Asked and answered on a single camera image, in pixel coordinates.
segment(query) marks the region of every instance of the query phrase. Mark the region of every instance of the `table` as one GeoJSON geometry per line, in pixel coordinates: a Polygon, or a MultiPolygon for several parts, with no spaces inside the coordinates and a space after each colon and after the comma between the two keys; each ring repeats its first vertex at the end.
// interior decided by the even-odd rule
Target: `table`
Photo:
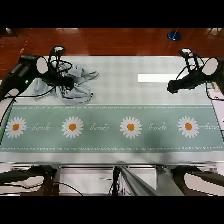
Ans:
{"type": "MultiPolygon", "coordinates": [[[[86,83],[94,93],[89,104],[94,105],[208,105],[205,86],[167,92],[167,83],[139,83],[139,73],[178,74],[185,66],[181,57],[160,56],[65,56],[62,60],[78,63],[87,70],[98,71],[99,77],[86,83]]],[[[30,95],[32,84],[23,95],[30,95]]],[[[63,105],[54,95],[41,99],[19,98],[17,105],[63,105]]],[[[47,164],[182,164],[224,161],[224,152],[172,152],[136,156],[135,153],[0,153],[1,162],[47,164]]]]}

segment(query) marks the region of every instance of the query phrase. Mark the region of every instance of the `gray cloth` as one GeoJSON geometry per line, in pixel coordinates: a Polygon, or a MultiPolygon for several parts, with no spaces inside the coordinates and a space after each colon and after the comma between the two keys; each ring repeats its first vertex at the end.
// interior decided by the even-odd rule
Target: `gray cloth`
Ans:
{"type": "MultiPolygon", "coordinates": [[[[64,70],[69,68],[70,65],[59,63],[60,70],[64,70]]],[[[88,72],[86,69],[82,68],[80,65],[76,64],[72,66],[72,68],[66,72],[62,72],[63,76],[69,75],[74,76],[75,84],[74,88],[70,90],[64,90],[63,88],[57,86],[56,94],[64,103],[85,103],[91,100],[93,93],[91,90],[83,85],[84,82],[95,78],[98,76],[98,72],[88,72]]],[[[42,79],[38,78],[34,81],[34,91],[33,95],[41,95],[47,91],[49,91],[52,87],[48,86],[42,79]]]]}

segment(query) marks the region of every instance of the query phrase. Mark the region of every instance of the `orange flower center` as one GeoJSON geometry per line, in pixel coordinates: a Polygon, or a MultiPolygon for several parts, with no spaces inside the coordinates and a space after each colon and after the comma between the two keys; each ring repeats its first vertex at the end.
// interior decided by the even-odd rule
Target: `orange flower center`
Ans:
{"type": "Polygon", "coordinates": [[[18,131],[18,130],[19,130],[19,124],[14,124],[14,125],[12,126],[12,130],[13,130],[13,131],[18,131]]]}
{"type": "Polygon", "coordinates": [[[77,127],[76,127],[76,124],[70,124],[70,125],[69,125],[69,129],[70,129],[71,131],[74,131],[76,128],[77,128],[77,127]]]}
{"type": "Polygon", "coordinates": [[[128,124],[128,130],[133,131],[135,129],[135,126],[133,124],[128,124]]]}
{"type": "Polygon", "coordinates": [[[185,128],[190,131],[192,129],[192,124],[186,123],[185,128]]]}

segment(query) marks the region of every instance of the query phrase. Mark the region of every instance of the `reddish brown floor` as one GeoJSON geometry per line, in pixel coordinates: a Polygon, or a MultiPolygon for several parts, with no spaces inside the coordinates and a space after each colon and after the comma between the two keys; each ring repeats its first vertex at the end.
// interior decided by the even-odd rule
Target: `reddish brown floor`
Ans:
{"type": "Polygon", "coordinates": [[[224,29],[218,35],[210,28],[179,28],[179,42],[167,33],[176,28],[21,28],[18,37],[0,38],[0,78],[23,53],[49,55],[55,45],[66,47],[66,55],[178,55],[189,47],[202,57],[224,57],[224,29]]]}

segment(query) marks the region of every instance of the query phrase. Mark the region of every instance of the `printed flower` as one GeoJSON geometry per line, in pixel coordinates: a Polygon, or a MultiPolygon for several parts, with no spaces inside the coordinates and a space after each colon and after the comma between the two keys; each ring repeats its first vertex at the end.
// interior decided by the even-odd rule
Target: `printed flower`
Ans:
{"type": "Polygon", "coordinates": [[[185,135],[185,137],[194,138],[197,136],[198,132],[198,124],[197,121],[194,120],[194,118],[190,117],[182,117],[178,121],[179,131],[182,131],[182,135],[185,135]]]}
{"type": "Polygon", "coordinates": [[[62,131],[64,132],[63,135],[66,135],[66,138],[70,137],[71,138],[75,138],[76,136],[79,136],[80,134],[82,134],[82,130],[83,130],[83,122],[81,119],[79,119],[78,117],[74,118],[74,117],[69,117],[68,119],[66,119],[65,122],[63,122],[62,125],[62,131]]]}
{"type": "Polygon", "coordinates": [[[17,138],[23,134],[23,131],[26,130],[26,127],[26,121],[24,119],[21,117],[15,117],[7,124],[5,129],[6,135],[8,135],[8,138],[17,138]]]}
{"type": "Polygon", "coordinates": [[[130,139],[139,136],[141,134],[140,131],[142,130],[140,121],[134,117],[126,117],[126,119],[123,119],[120,127],[120,131],[123,131],[123,135],[126,135],[126,138],[130,139]]]}

